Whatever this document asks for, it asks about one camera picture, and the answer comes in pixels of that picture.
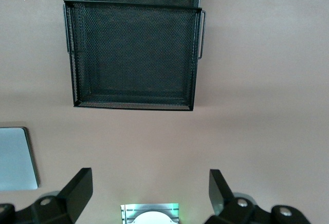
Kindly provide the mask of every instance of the silver screw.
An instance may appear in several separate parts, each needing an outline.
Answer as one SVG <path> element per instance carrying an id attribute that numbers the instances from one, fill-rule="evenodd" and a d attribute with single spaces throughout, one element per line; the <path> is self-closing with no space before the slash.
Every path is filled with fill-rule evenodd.
<path id="1" fill-rule="evenodd" d="M 289 209 L 285 208 L 285 207 L 280 208 L 280 213 L 284 216 L 292 216 L 293 215 L 292 212 Z"/>
<path id="2" fill-rule="evenodd" d="M 0 214 L 1 214 L 3 211 L 5 211 L 5 209 L 6 209 L 6 206 L 2 206 L 2 207 L 0 207 Z"/>
<path id="3" fill-rule="evenodd" d="M 247 207 L 248 206 L 248 203 L 245 199 L 242 199 L 240 198 L 238 201 L 237 201 L 238 205 L 241 206 L 241 207 Z"/>
<path id="4" fill-rule="evenodd" d="M 40 202 L 40 205 L 42 205 L 42 206 L 47 205 L 50 203 L 50 201 L 51 201 L 51 198 L 45 198 Z"/>

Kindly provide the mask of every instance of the metal bolt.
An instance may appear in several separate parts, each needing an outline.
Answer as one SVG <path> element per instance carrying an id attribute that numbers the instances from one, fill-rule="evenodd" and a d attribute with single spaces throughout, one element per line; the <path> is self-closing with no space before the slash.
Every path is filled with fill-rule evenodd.
<path id="1" fill-rule="evenodd" d="M 284 216 L 292 216 L 293 215 L 292 212 L 289 209 L 285 208 L 285 207 L 280 208 L 280 213 Z"/>
<path id="2" fill-rule="evenodd" d="M 51 198 L 45 198 L 40 202 L 40 205 L 42 205 L 42 206 L 47 205 L 50 203 L 50 201 L 51 201 Z"/>
<path id="3" fill-rule="evenodd" d="M 5 211 L 6 210 L 6 206 L 2 206 L 2 207 L 0 207 L 0 214 L 3 212 L 3 211 Z"/>
<path id="4" fill-rule="evenodd" d="M 238 205 L 241 206 L 241 207 L 247 207 L 248 206 L 248 203 L 245 199 L 242 199 L 240 198 L 238 201 L 237 201 Z"/>

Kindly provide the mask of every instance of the white light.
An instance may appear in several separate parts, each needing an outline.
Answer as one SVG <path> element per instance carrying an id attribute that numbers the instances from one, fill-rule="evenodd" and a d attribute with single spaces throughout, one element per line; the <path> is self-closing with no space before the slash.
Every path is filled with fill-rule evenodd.
<path id="1" fill-rule="evenodd" d="M 149 211 L 139 215 L 133 224 L 173 224 L 173 221 L 164 213 Z"/>

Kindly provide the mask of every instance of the metal handle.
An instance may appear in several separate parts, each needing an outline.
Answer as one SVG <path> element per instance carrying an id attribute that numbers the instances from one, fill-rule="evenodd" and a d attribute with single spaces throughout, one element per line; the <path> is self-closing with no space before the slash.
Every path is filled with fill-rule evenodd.
<path id="1" fill-rule="evenodd" d="M 206 27 L 206 12 L 205 11 L 202 11 L 201 12 L 201 18 L 204 18 L 203 19 L 203 25 L 202 25 L 202 39 L 201 39 L 201 48 L 200 48 L 200 56 L 198 56 L 198 60 L 200 60 L 202 58 L 202 54 L 203 54 L 203 51 L 204 51 L 204 40 L 205 40 L 205 27 Z"/>
<path id="2" fill-rule="evenodd" d="M 63 14 L 64 14 L 64 24 L 65 24 L 65 34 L 66 34 L 66 50 L 67 50 L 67 53 L 70 53 L 70 45 L 69 45 L 69 39 L 68 39 L 67 16 L 66 16 L 65 4 L 63 5 Z"/>

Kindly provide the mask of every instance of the light blue panel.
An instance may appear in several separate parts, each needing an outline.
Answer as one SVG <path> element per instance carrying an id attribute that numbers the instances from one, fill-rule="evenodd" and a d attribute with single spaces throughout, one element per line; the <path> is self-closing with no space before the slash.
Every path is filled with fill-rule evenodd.
<path id="1" fill-rule="evenodd" d="M 37 188 L 27 131 L 22 127 L 0 127 L 0 191 Z"/>

